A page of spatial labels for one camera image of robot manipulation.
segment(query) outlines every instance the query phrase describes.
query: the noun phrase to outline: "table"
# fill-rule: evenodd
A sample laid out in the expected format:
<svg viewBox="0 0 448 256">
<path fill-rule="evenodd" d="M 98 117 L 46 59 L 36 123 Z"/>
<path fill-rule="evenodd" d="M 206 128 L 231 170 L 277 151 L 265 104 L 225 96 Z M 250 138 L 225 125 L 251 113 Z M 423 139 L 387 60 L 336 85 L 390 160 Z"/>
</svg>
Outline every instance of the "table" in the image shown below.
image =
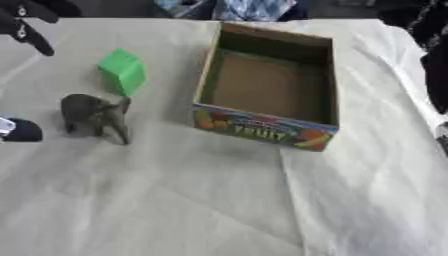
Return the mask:
<svg viewBox="0 0 448 256">
<path fill-rule="evenodd" d="M 0 115 L 34 120 L 39 144 L 0 145 L 0 251 L 9 256 L 446 255 L 448 162 L 424 94 L 422 52 L 376 20 L 265 23 L 335 40 L 341 131 L 311 153 L 191 128 L 215 22 L 31 20 L 45 58 L 0 38 Z M 148 81 L 133 144 L 65 134 L 59 100 L 100 86 L 122 47 Z"/>
</svg>

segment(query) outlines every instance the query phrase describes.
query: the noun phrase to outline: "green cube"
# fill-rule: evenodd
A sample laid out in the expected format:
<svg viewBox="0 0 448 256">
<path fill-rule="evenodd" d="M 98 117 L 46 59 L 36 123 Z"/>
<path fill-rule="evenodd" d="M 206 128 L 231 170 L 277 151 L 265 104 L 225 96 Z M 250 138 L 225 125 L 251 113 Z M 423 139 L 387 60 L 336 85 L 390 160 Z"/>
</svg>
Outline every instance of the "green cube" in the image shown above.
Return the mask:
<svg viewBox="0 0 448 256">
<path fill-rule="evenodd" d="M 104 57 L 98 68 L 106 86 L 124 96 L 130 96 L 145 80 L 139 58 L 120 48 Z"/>
</svg>

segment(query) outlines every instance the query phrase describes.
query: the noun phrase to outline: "cardboard box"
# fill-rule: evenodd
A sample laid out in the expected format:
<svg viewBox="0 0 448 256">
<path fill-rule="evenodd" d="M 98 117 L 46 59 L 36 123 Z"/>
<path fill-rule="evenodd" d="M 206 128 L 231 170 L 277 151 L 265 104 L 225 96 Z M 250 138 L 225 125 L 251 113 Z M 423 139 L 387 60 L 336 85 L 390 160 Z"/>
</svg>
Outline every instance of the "cardboard box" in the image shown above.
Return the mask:
<svg viewBox="0 0 448 256">
<path fill-rule="evenodd" d="M 331 39 L 222 23 L 194 97 L 195 126 L 322 151 L 339 129 Z"/>
</svg>

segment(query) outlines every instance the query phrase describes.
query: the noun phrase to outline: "white cloth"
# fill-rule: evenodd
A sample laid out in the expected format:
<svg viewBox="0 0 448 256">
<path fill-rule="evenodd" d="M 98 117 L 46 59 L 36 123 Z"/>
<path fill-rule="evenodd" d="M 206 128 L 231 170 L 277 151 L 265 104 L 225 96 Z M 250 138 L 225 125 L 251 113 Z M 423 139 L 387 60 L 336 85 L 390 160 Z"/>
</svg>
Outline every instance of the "white cloth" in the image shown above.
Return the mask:
<svg viewBox="0 0 448 256">
<path fill-rule="evenodd" d="M 448 163 L 416 108 L 429 106 L 411 100 L 426 98 L 404 31 L 373 20 L 264 25 L 335 38 L 341 131 L 309 153 L 188 127 L 214 22 L 32 23 L 54 57 L 0 38 L 0 116 L 45 132 L 42 143 L 0 145 L 2 255 L 448 253 Z M 66 135 L 65 95 L 116 99 L 95 68 L 116 47 L 148 75 L 127 115 L 132 145 Z"/>
</svg>

